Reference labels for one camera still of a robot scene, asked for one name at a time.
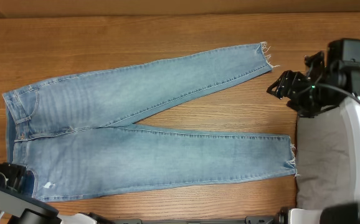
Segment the light blue denim jeans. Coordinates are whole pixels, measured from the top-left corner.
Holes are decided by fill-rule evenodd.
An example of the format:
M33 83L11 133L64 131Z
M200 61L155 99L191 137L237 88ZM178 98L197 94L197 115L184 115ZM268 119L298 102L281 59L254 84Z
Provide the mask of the light blue denim jeans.
M24 193L60 202L294 175L290 137L144 126L140 120L272 69L265 44L78 73L3 94Z

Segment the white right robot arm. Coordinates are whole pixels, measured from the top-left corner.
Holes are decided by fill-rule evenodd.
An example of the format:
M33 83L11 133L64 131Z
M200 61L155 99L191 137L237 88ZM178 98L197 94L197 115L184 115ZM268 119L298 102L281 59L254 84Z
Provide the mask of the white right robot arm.
M274 223L360 223L360 53L318 52L268 88L298 114L295 208Z

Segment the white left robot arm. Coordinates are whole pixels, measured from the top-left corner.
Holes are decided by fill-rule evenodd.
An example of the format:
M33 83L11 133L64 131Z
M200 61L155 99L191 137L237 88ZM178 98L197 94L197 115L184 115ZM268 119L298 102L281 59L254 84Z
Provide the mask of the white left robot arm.
M94 213L60 215L50 205L27 196L33 176L24 166L0 163L0 220L6 213L17 224L104 224L111 221Z

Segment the grey folded garment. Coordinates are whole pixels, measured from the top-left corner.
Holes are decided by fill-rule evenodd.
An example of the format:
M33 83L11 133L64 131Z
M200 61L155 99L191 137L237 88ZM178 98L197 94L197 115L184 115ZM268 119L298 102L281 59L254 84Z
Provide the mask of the grey folded garment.
M340 107L314 118L298 119L298 208L321 210L359 199L349 127L348 116Z

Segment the brown cardboard back panel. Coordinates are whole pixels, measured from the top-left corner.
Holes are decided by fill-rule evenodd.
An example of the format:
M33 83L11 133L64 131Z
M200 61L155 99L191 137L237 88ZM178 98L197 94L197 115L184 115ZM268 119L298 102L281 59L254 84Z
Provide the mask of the brown cardboard back panel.
M360 0L0 0L0 18L360 12Z

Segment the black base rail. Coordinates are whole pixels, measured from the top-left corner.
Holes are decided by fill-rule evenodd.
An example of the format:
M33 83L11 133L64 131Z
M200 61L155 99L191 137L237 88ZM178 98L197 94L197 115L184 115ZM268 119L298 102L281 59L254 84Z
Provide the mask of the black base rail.
M195 220L155 220L141 219L113 220L114 224L288 224L287 215L247 216L236 219L195 219Z

